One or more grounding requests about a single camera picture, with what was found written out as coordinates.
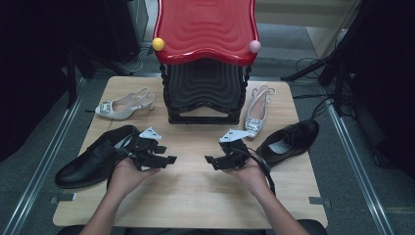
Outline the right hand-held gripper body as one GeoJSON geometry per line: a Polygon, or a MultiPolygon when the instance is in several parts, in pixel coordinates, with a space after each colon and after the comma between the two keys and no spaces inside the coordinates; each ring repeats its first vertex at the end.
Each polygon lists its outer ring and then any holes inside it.
{"type": "Polygon", "coordinates": [[[219,145],[228,161],[219,164],[227,165],[226,169],[242,167],[251,156],[248,147],[243,142],[243,139],[248,136],[249,133],[246,130],[229,129],[219,139],[219,145]]]}

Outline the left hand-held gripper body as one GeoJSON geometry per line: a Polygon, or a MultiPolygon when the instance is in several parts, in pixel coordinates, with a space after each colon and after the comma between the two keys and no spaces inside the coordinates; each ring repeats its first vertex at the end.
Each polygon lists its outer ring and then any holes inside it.
{"type": "Polygon", "coordinates": [[[141,163],[150,156],[160,156],[154,150],[159,146],[161,136],[152,127],[147,128],[138,135],[138,142],[133,147],[133,151],[128,154],[133,159],[134,165],[139,169],[141,163]]]}

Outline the white buckled high-heel shoe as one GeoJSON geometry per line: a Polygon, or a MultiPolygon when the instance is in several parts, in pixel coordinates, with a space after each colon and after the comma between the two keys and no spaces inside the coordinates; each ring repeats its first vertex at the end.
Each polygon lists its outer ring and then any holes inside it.
{"type": "Polygon", "coordinates": [[[95,108],[95,114],[103,118],[123,120],[132,116],[136,111],[143,109],[151,111],[155,100],[156,94],[148,87],[143,87],[121,98],[102,102],[95,108]]]}
{"type": "Polygon", "coordinates": [[[263,129],[267,103],[275,93],[276,89],[268,85],[260,85],[253,90],[253,100],[246,113],[244,123],[244,128],[249,133],[250,138],[256,138],[263,129]]]}

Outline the black leather dress shoe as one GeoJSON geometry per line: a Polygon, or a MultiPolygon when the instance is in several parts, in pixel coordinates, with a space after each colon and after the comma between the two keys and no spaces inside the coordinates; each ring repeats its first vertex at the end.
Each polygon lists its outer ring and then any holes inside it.
{"type": "Polygon", "coordinates": [[[139,134],[134,125],[104,132],[80,156],[56,173],[55,184],[63,189],[77,189],[106,180],[115,164],[129,157],[139,134]]]}
{"type": "Polygon", "coordinates": [[[308,119],[273,132],[256,149],[269,166],[287,158],[299,156],[309,150],[319,133],[319,124],[308,119]]]}

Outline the red and black shoe rack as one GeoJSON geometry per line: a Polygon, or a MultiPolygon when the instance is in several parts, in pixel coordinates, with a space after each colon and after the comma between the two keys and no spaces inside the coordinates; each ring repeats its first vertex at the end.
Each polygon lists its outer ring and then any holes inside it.
{"type": "Polygon", "coordinates": [[[237,124],[260,49],[255,0],[158,0],[152,46],[168,121],[237,124]]]}

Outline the person's right hand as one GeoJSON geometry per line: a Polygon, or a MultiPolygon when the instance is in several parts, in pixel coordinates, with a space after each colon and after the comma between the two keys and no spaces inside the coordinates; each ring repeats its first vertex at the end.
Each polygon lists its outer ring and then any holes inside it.
{"type": "Polygon", "coordinates": [[[253,159],[249,159],[241,168],[224,169],[224,172],[236,177],[256,198],[272,195],[264,173],[253,159]]]}

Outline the person's left hand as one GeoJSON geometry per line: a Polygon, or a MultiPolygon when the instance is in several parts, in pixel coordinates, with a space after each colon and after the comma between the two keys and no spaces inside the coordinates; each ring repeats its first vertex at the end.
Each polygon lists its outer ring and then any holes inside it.
{"type": "Polygon", "coordinates": [[[159,171],[158,168],[140,171],[131,159],[124,159],[115,166],[106,195],[113,200],[123,200],[143,181],[159,171]]]}

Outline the black metal stand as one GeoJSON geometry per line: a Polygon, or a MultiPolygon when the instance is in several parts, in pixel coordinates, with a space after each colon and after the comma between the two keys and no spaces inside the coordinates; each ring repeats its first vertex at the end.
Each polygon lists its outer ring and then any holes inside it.
{"type": "Polygon", "coordinates": [[[93,50],[77,45],[70,46],[67,52],[67,81],[69,92],[69,101],[67,104],[68,109],[74,105],[75,99],[77,98],[75,70],[79,70],[83,77],[93,78],[95,70],[93,69],[91,60],[98,62],[111,71],[114,71],[117,75],[127,76],[127,72],[125,70],[122,70],[109,60],[106,60],[93,50]]]}

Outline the dark cabinet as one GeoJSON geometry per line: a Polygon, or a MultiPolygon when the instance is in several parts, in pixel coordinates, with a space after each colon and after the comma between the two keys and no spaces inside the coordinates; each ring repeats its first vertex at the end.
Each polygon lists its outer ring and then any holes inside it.
{"type": "Polygon", "coordinates": [[[141,49],[149,16],[145,0],[104,0],[115,40],[115,59],[126,63],[141,49]]]}

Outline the black tripod stand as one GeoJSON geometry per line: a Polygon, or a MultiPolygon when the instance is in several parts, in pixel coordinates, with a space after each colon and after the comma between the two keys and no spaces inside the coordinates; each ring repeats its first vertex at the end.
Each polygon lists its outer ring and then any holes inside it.
{"type": "Polygon", "coordinates": [[[294,74],[281,78],[282,81],[295,81],[323,67],[324,70],[318,76],[318,82],[321,86],[328,86],[333,79],[336,80],[333,100],[334,109],[340,116],[342,115],[342,96],[347,76],[347,68],[349,66],[349,61],[347,59],[350,58],[350,53],[357,43],[357,37],[364,31],[363,27],[366,24],[366,19],[373,10],[373,2],[371,0],[359,0],[359,3],[360,6],[357,15],[352,21],[349,29],[344,37],[335,43],[334,50],[327,57],[319,59],[316,63],[311,64],[303,70],[299,70],[294,74]]]}

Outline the dark curtain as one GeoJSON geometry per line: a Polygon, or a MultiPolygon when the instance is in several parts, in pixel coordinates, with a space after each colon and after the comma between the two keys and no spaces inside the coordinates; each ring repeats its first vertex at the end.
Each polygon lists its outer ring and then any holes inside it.
{"type": "Polygon", "coordinates": [[[377,165],[415,179],[415,0],[362,0],[349,32],[349,85],[377,165]]]}
{"type": "Polygon", "coordinates": [[[63,67],[89,0],[0,0],[0,163],[70,89],[63,67]]]}

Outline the grey metal table bracket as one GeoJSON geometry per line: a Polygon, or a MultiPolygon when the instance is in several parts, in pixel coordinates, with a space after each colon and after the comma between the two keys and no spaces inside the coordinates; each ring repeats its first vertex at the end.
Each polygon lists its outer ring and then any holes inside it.
{"type": "Polygon", "coordinates": [[[324,206],[325,208],[331,207],[331,202],[321,197],[308,197],[308,201],[312,205],[321,205],[321,206],[324,206]]]}
{"type": "Polygon", "coordinates": [[[52,205],[57,205],[59,202],[71,202],[75,199],[75,197],[75,193],[57,194],[50,198],[49,203],[52,205]]]}

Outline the metal floor rail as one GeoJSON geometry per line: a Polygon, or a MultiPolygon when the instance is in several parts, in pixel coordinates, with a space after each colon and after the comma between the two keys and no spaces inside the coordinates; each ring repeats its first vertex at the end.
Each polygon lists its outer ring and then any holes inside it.
{"type": "Polygon", "coordinates": [[[338,115],[333,104],[329,105],[328,111],[344,146],[353,174],[379,235],[395,235],[378,193],[376,192],[369,175],[359,158],[354,143],[351,140],[344,119],[338,115]]]}
{"type": "Polygon", "coordinates": [[[38,164],[34,174],[31,176],[23,194],[9,219],[7,226],[0,233],[0,235],[18,235],[23,227],[23,224],[40,192],[40,189],[45,181],[47,174],[60,150],[62,143],[68,133],[70,125],[72,124],[79,106],[83,100],[85,89],[90,81],[82,77],[76,88],[78,94],[75,96],[74,103],[65,111],[57,130],[54,132],[51,142],[44,152],[40,163],[38,164]]]}

